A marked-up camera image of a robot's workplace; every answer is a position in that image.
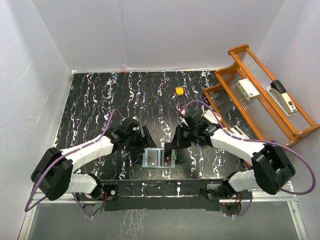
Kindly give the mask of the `black credit card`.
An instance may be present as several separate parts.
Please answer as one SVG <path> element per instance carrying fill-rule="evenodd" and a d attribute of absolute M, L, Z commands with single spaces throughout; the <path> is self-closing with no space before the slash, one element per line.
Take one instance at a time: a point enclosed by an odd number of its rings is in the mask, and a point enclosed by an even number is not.
<path fill-rule="evenodd" d="M 149 149 L 146 152 L 146 166 L 158 167 L 159 165 L 159 151 L 157 149 Z"/>
<path fill-rule="evenodd" d="M 161 151 L 161 167 L 163 168 L 174 168 L 175 167 L 175 161 L 176 161 L 176 155 L 175 152 L 172 150 L 170 154 L 165 153 L 165 150 L 163 149 Z"/>

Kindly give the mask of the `green card holder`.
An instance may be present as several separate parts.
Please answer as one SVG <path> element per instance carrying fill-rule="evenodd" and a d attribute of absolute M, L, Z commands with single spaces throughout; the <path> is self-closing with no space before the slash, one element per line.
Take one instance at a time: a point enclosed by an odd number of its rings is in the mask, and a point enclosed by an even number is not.
<path fill-rule="evenodd" d="M 146 165 L 146 154 L 148 150 L 158 150 L 159 151 L 159 166 L 147 166 Z M 147 168 L 147 169 L 168 169 L 168 168 L 164 168 L 161 167 L 161 151 L 164 150 L 164 148 L 146 148 L 144 150 L 144 153 L 142 155 L 142 167 L 143 168 Z"/>

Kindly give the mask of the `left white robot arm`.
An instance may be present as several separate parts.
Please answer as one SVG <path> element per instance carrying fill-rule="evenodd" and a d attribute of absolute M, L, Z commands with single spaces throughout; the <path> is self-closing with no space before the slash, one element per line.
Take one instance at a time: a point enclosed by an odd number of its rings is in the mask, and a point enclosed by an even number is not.
<path fill-rule="evenodd" d="M 97 200 L 103 195 L 101 181 L 93 174 L 77 173 L 78 169 L 122 149 L 133 155 L 142 155 L 146 148 L 156 146 L 148 127 L 127 117 L 121 125 L 107 129 L 90 141 L 62 150 L 56 147 L 47 149 L 30 179 L 50 201 L 65 193 L 83 193 Z"/>

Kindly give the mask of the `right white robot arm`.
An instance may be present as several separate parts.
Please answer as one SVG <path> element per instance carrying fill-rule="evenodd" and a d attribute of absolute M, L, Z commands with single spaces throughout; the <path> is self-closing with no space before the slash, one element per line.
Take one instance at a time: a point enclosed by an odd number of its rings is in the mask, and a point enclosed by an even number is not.
<path fill-rule="evenodd" d="M 231 173 L 216 188 L 201 190 L 213 196 L 233 199 L 240 192 L 253 189 L 275 195 L 296 173 L 285 151 L 275 142 L 241 140 L 199 115 L 184 117 L 176 127 L 173 140 L 164 145 L 165 160 L 172 157 L 174 150 L 187 149 L 192 143 L 225 150 L 251 165 L 250 170 Z"/>

